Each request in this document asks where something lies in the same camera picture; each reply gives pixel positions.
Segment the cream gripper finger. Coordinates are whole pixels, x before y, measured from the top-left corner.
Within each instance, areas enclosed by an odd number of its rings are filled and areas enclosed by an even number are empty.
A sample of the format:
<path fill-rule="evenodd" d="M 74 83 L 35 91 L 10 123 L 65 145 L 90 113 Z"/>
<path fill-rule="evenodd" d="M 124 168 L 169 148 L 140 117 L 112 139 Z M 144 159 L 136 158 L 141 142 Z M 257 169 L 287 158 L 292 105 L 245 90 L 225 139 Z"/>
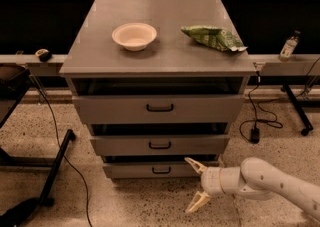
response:
<path fill-rule="evenodd" d="M 195 172 L 199 175 L 201 175 L 207 167 L 203 165 L 202 163 L 190 158 L 190 157 L 185 157 L 184 160 L 195 170 Z"/>
<path fill-rule="evenodd" d="M 206 192 L 197 191 L 194 195 L 192 201 L 186 208 L 185 212 L 187 214 L 194 213 L 199 210 L 202 206 L 210 201 L 211 197 Z"/>

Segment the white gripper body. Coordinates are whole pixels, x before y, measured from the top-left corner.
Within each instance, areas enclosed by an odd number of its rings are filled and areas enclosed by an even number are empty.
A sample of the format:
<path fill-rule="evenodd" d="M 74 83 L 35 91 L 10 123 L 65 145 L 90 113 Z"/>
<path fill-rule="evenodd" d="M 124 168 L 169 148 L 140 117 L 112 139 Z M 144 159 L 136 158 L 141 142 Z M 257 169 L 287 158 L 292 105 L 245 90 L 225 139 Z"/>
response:
<path fill-rule="evenodd" d="M 236 194 L 241 188 L 239 167 L 205 167 L 201 173 L 201 187 L 207 197 Z"/>

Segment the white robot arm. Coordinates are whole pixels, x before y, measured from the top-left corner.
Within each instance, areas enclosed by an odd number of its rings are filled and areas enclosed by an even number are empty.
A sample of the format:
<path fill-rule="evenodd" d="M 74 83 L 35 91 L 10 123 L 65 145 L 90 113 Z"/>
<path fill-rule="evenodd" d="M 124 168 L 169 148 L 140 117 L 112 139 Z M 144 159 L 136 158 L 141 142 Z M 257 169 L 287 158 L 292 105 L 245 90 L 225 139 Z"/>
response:
<path fill-rule="evenodd" d="M 185 210 L 196 212 L 215 196 L 236 194 L 252 200 L 268 200 L 278 194 L 320 220 L 320 187 L 286 174 L 259 158 L 247 158 L 238 167 L 207 167 L 186 157 L 201 178 L 202 192 L 197 191 Z"/>

